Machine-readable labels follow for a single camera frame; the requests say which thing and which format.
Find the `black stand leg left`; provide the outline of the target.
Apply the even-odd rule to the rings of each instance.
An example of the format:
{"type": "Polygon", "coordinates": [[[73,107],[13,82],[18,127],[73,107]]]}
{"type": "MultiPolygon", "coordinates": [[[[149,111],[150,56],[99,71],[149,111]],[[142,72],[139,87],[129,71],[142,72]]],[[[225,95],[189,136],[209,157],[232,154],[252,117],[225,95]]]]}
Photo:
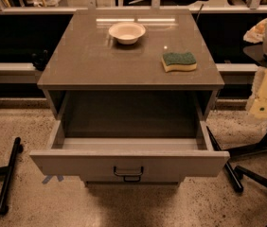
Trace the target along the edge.
{"type": "Polygon", "coordinates": [[[23,146],[21,144],[21,138],[16,137],[9,157],[9,163],[6,166],[0,166],[0,182],[2,182],[2,188],[0,192],[0,216],[4,216],[9,211],[9,187],[11,184],[13,171],[16,166],[17,155],[22,152],[23,146]]]}

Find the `green yellow sponge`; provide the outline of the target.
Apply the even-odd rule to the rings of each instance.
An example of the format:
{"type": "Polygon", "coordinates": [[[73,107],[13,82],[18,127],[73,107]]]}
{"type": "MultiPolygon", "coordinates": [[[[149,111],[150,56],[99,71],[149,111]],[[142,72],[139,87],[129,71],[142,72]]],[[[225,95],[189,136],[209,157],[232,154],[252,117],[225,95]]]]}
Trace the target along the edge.
{"type": "Polygon", "coordinates": [[[197,68],[195,57],[190,52],[164,53],[162,63],[166,72],[171,71],[193,71],[197,68]]]}

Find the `open grey top drawer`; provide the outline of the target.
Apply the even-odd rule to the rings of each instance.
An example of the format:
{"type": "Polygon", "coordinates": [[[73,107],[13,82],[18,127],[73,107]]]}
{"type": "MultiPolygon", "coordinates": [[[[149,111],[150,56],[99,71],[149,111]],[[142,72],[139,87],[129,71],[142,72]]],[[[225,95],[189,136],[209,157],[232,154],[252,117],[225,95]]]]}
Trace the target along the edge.
{"type": "Polygon", "coordinates": [[[211,144],[196,96],[188,91],[85,91],[65,96],[48,145],[30,156],[45,175],[84,183],[178,184],[215,177],[229,155],[211,144]]]}

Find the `blue tape mark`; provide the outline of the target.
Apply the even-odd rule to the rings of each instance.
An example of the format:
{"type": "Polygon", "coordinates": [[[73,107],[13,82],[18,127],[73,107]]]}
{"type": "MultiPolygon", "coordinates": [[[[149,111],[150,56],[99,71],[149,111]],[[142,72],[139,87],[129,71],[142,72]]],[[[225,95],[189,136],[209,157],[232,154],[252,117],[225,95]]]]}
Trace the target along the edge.
{"type": "Polygon", "coordinates": [[[62,175],[55,175],[55,176],[54,175],[47,175],[42,180],[42,184],[48,184],[54,177],[57,178],[58,182],[61,182],[64,179],[64,177],[62,175]]]}

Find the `grey drawer cabinet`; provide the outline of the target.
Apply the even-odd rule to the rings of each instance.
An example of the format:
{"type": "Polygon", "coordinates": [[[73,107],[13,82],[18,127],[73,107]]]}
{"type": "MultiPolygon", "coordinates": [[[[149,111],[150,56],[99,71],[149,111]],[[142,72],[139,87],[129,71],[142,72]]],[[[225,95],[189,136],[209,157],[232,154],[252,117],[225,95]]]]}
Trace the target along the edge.
{"type": "Polygon", "coordinates": [[[188,91],[207,118],[223,79],[187,10],[81,9],[70,21],[38,86],[57,116],[65,96],[85,91],[188,91]],[[146,33],[135,44],[120,44],[109,28],[135,22],[146,33]],[[193,71],[166,72],[164,53],[190,52],[193,71]]]}

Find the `white paper bowl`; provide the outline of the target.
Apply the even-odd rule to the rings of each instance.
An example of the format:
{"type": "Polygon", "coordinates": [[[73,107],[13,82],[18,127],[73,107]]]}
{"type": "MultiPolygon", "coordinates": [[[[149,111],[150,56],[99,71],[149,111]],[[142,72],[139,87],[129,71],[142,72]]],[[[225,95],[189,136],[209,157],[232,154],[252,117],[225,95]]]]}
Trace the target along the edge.
{"type": "Polygon", "coordinates": [[[109,28],[109,34],[120,44],[135,44],[146,33],[146,28],[135,22],[121,22],[109,28]]]}

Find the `black clamp on rail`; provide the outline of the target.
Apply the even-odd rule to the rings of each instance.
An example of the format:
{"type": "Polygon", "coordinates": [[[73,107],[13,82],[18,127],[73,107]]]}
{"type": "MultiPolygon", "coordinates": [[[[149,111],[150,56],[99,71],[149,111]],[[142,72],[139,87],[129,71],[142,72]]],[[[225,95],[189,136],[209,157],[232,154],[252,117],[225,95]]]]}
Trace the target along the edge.
{"type": "Polygon", "coordinates": [[[41,54],[33,53],[31,55],[33,66],[39,70],[44,71],[48,63],[48,52],[44,50],[41,54]]]}

